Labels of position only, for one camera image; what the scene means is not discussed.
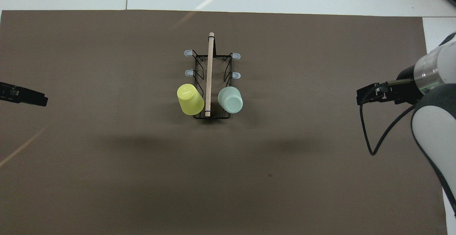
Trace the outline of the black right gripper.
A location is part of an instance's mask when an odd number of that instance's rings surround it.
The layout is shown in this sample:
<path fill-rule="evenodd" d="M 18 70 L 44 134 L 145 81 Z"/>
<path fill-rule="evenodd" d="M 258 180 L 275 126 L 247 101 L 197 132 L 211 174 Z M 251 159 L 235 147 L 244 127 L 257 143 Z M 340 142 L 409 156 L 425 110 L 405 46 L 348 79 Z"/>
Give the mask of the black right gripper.
<path fill-rule="evenodd" d="M 400 79 L 383 83 L 372 83 L 356 90 L 358 106 L 368 102 L 390 102 L 414 105 L 423 97 L 414 79 Z"/>

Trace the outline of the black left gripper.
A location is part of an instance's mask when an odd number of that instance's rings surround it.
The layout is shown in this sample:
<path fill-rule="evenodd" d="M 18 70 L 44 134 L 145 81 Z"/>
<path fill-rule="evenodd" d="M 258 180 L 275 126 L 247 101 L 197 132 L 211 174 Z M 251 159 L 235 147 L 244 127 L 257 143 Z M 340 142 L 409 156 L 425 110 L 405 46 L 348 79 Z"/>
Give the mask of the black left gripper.
<path fill-rule="evenodd" d="M 31 105 L 45 107 L 48 98 L 44 93 L 34 91 L 28 88 L 19 88 L 19 99 L 17 98 L 16 85 L 0 82 L 0 100 L 7 102 L 21 102 Z"/>

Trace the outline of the pale green plastic cup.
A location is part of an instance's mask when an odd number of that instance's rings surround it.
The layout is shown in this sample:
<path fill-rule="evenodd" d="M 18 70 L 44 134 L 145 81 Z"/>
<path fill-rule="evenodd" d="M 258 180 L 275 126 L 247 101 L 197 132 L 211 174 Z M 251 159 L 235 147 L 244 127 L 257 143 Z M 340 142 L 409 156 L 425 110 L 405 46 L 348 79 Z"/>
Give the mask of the pale green plastic cup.
<path fill-rule="evenodd" d="M 225 87 L 218 93 L 218 103 L 228 113 L 235 114 L 244 106 L 240 91 L 236 87 Z"/>

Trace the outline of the yellow plastic cup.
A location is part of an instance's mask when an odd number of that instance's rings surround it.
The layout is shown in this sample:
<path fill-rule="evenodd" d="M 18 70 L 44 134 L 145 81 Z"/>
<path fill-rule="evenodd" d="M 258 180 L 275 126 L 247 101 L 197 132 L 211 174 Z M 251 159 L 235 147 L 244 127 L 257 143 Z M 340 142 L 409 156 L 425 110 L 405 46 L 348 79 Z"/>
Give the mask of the yellow plastic cup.
<path fill-rule="evenodd" d="M 204 100 L 194 85 L 181 85 L 177 89 L 176 95 L 184 114 L 194 116 L 203 110 Z"/>

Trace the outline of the brown table mat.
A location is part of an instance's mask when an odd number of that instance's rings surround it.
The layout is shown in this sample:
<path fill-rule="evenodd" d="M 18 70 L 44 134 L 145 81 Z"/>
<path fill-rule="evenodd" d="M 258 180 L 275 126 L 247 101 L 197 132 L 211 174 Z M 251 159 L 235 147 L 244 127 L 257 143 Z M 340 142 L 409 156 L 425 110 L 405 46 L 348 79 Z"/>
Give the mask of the brown table mat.
<path fill-rule="evenodd" d="M 416 17 L 3 11 L 0 235 L 446 235 L 406 116 L 375 156 L 356 90 L 426 54 Z M 182 112 L 207 54 L 236 52 L 244 106 Z"/>

